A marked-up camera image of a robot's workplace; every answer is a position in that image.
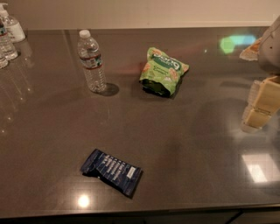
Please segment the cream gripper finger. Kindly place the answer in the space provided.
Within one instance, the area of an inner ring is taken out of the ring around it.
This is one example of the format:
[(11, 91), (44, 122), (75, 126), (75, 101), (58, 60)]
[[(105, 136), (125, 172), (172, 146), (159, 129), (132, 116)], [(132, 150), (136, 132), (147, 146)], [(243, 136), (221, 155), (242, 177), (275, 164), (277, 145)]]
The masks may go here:
[(248, 104), (263, 113), (275, 114), (280, 109), (280, 77), (254, 80), (248, 94)]
[(255, 110), (252, 106), (247, 106), (241, 118), (240, 128), (243, 132), (255, 133), (261, 130), (270, 118), (271, 115)]

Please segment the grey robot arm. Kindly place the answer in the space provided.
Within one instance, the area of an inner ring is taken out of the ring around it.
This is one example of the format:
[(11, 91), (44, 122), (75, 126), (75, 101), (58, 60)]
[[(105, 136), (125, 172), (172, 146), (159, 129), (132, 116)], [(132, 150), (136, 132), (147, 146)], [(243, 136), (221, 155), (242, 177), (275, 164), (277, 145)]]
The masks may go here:
[(260, 68), (269, 74), (264, 80), (253, 81), (242, 115), (241, 130), (254, 133), (280, 109), (280, 17), (261, 38), (241, 52), (240, 58), (257, 60)]

